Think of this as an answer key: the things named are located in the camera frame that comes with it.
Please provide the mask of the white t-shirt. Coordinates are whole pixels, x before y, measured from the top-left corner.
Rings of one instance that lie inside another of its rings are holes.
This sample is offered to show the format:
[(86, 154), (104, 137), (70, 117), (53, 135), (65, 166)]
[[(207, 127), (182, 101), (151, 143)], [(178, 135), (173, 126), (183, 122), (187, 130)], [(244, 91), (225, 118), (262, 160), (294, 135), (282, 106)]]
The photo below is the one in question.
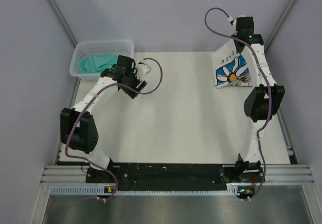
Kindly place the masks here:
[(237, 52), (232, 39), (211, 54), (211, 62), (213, 78), (220, 81), (225, 81), (225, 78), (227, 78), (227, 81), (233, 82), (249, 73), (246, 61)]

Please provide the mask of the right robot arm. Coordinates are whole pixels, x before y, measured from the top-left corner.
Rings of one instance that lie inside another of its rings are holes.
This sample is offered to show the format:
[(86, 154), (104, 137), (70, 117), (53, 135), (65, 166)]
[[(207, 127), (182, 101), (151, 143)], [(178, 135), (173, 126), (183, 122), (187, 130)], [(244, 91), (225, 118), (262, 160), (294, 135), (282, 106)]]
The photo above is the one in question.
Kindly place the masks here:
[(261, 140), (265, 128), (277, 113), (285, 94), (285, 88), (274, 80), (264, 53), (264, 41), (254, 33), (251, 16), (240, 16), (233, 26), (234, 43), (238, 53), (246, 61), (251, 77), (252, 90), (244, 101), (244, 114), (249, 118), (245, 144), (238, 154), (235, 176), (245, 182), (253, 176), (253, 170), (260, 170), (264, 163)]

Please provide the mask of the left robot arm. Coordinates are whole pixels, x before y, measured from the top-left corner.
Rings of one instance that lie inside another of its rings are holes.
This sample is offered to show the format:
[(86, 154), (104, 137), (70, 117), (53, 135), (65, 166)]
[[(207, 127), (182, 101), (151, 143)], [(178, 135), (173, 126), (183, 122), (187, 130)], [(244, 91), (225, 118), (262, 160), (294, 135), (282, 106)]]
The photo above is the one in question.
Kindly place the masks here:
[(103, 182), (113, 179), (114, 170), (109, 167), (110, 158), (103, 153), (99, 143), (95, 118), (102, 107), (119, 90), (134, 99), (147, 85), (145, 76), (151, 71), (144, 61), (119, 56), (116, 64), (102, 71), (93, 88), (71, 108), (60, 114), (60, 139), (65, 145), (65, 154), (70, 158), (84, 160), (94, 169)]

